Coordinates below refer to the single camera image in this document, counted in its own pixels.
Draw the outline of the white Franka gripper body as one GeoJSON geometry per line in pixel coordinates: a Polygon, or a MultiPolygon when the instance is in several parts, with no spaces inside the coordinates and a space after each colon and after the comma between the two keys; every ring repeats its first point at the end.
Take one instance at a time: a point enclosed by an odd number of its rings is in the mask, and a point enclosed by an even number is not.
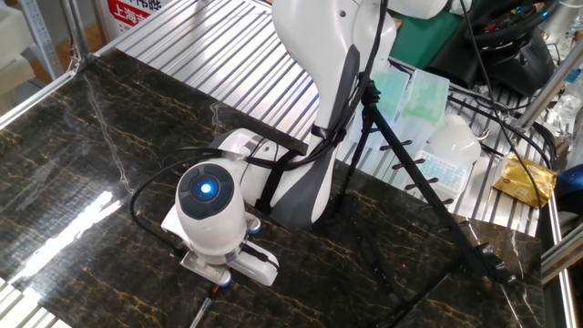
{"type": "Polygon", "coordinates": [[[231,283],[229,269],[234,269],[256,282],[272,286],[279,272],[279,262],[272,253],[249,240],[251,234],[261,230],[260,219],[245,212],[244,222],[244,234],[240,245],[231,253],[225,254],[222,258],[216,256],[213,260],[194,251],[193,242],[179,222],[176,205],[169,210],[162,221],[161,228],[165,232],[178,236],[186,247],[187,252],[180,264],[210,282],[220,287],[229,285],[231,283]]]}

